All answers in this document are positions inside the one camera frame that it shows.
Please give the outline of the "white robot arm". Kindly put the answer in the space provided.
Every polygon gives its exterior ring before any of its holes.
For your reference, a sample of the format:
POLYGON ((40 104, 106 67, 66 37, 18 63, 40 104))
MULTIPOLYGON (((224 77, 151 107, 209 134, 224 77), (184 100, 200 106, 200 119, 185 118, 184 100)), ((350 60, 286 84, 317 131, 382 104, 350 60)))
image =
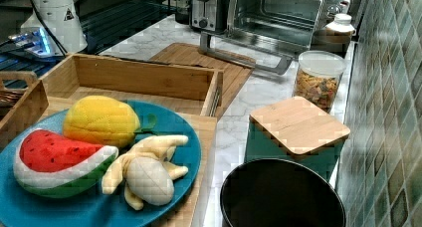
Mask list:
POLYGON ((30 0, 32 15, 21 25, 22 32, 35 33, 36 45, 29 53, 40 58, 66 56, 88 46, 74 0, 30 0))

